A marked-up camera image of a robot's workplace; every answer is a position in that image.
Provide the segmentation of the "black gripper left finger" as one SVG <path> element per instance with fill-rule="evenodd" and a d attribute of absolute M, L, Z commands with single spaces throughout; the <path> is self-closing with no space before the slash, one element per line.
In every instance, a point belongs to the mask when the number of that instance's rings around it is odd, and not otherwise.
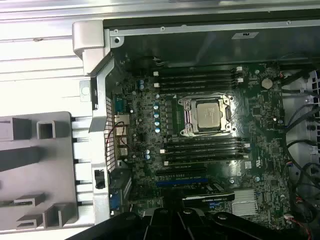
<path fill-rule="evenodd" d="M 152 214 L 139 217 L 134 212 L 123 212 L 98 223 L 69 240 L 169 240 L 174 215 L 179 211 L 179 198 L 172 194 L 163 198 L 163 207 Z"/>

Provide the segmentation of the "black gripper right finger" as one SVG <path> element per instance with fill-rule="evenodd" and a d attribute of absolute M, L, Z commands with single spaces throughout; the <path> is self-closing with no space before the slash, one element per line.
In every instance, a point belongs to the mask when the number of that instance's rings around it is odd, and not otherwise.
<path fill-rule="evenodd" d="M 310 232 L 274 230 L 229 212 L 199 214 L 177 198 L 177 213 L 191 240 L 308 240 Z"/>

